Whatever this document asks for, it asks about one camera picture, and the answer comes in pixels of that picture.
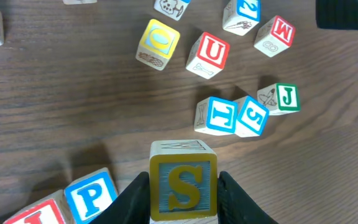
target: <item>wooden surface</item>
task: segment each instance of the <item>wooden surface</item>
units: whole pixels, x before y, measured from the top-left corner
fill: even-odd
[[[227,0],[213,2],[193,1],[176,22],[151,0],[0,0],[0,223],[104,166],[122,192],[163,139],[204,140],[219,171],[279,223],[358,223],[358,31],[317,29],[314,1],[265,1],[260,25],[239,37],[221,28]],[[253,41],[276,14],[297,31],[290,49],[268,58]],[[162,72],[135,60],[151,18],[181,33]],[[185,70],[202,31],[231,44],[211,80]],[[262,137],[193,131],[198,101],[255,97],[277,80],[298,85],[302,111],[271,117]]]

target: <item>wooden table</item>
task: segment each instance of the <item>wooden table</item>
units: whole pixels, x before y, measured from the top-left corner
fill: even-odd
[[[0,0],[0,223],[101,167],[122,192],[163,139],[205,141],[219,171],[279,223],[358,223],[358,31],[317,29],[314,1],[266,1],[260,25],[278,14],[297,28],[292,47],[268,58],[253,48],[260,26],[222,30],[227,0],[193,1],[179,22],[152,4]],[[181,33],[162,72],[135,59],[152,18]],[[231,44],[211,80],[185,70],[202,31]],[[198,101],[255,97],[277,80],[298,85],[300,113],[271,117],[259,138],[194,132]]]

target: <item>blue border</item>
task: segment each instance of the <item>blue border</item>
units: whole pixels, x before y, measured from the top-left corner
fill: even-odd
[[[220,126],[216,126],[211,124],[211,114],[212,114],[212,102],[213,101],[218,101],[221,103],[225,103],[227,105],[231,105],[234,106],[234,111],[233,111],[233,128],[222,128]],[[218,131],[224,131],[224,132],[228,132],[228,133],[233,133],[236,131],[236,119],[237,119],[237,103],[233,102],[233,101],[229,101],[229,100],[224,100],[224,99],[220,99],[218,97],[215,96],[211,96],[209,98],[209,102],[208,102],[208,114],[206,115],[206,127],[210,128],[210,129],[214,129],[214,130],[218,130]]]
[[[242,118],[242,116],[244,115],[244,113],[246,112],[246,107],[248,105],[248,102],[252,101],[253,103],[255,103],[256,105],[258,105],[262,110],[266,111],[266,115],[264,117],[264,120],[262,121],[262,124],[260,125],[260,129],[259,131],[256,131],[253,127],[249,126],[247,123],[243,122],[243,120],[241,120],[240,118]],[[244,125],[245,127],[249,128],[251,131],[253,131],[254,133],[258,134],[258,135],[261,135],[262,132],[264,131],[265,129],[265,125],[266,125],[266,121],[268,120],[269,118],[269,110],[264,106],[262,105],[261,103],[259,103],[257,100],[253,99],[251,96],[247,96],[246,98],[246,101],[244,102],[244,104],[242,105],[242,108],[241,108],[241,111],[239,113],[239,116],[238,116],[238,121]]]
[[[102,172],[102,173],[98,173],[88,179],[82,180],[79,183],[76,183],[74,185],[68,186],[65,189],[65,196],[67,199],[67,203],[70,206],[71,212],[73,214],[74,220],[77,224],[85,224],[85,223],[90,223],[92,220],[94,220],[98,215],[95,215],[92,218],[89,218],[85,221],[82,221],[80,218],[80,214],[78,213],[77,207],[75,206],[75,202],[73,200],[73,197],[71,196],[71,192],[76,190],[76,189],[80,189],[83,186],[90,184],[92,182],[94,182],[95,180],[98,180],[100,178],[103,178],[104,183],[106,184],[107,189],[109,190],[109,194],[110,197],[112,198],[112,200],[114,201],[117,198],[117,193],[116,193],[116,189],[114,188],[114,184],[110,178],[109,173],[107,172]]]
[[[258,0],[258,13],[257,13],[258,17],[256,17],[256,18],[248,16],[247,14],[240,12],[240,6],[243,6],[245,1],[246,0],[237,0],[237,14],[240,16],[244,16],[246,18],[252,19],[253,21],[260,22],[260,10],[261,10],[261,6],[262,6],[260,3],[260,0]]]

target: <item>yellow border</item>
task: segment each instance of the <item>yellow border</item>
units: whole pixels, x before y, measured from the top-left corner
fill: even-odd
[[[158,25],[160,26],[161,28],[164,28],[166,30],[168,30],[169,32],[173,32],[175,34],[175,39],[173,40],[172,42],[172,46],[171,46],[171,49],[169,50],[168,52],[168,55],[166,54],[163,54],[161,53],[160,51],[156,50],[155,48],[153,47],[150,47],[149,45],[145,44],[146,42],[146,38],[147,38],[147,35],[149,34],[150,32],[150,29],[152,28],[153,25]],[[174,29],[172,29],[171,27],[161,23],[160,21],[156,20],[156,19],[151,19],[149,24],[147,24],[147,27],[146,27],[146,30],[144,31],[143,33],[143,36],[139,42],[139,44],[142,46],[142,47],[145,47],[146,49],[156,53],[157,55],[161,56],[161,57],[164,57],[164,58],[168,58],[170,59],[173,55],[173,52],[175,51],[176,47],[177,47],[177,44],[178,44],[178,41],[179,41],[179,38],[180,38],[180,33]]]
[[[209,211],[191,211],[191,212],[173,212],[160,213],[159,209],[159,174],[160,163],[168,162],[204,162],[210,164],[210,210]],[[150,159],[150,199],[151,199],[151,217],[154,221],[181,220],[188,218],[204,218],[216,215],[216,195],[218,187],[217,157],[215,154],[172,154],[156,155]]]

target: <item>block with letter p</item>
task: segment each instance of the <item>block with letter p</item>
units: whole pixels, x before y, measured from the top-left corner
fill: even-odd
[[[153,142],[150,150],[152,219],[214,216],[216,163],[215,152],[201,140]]]

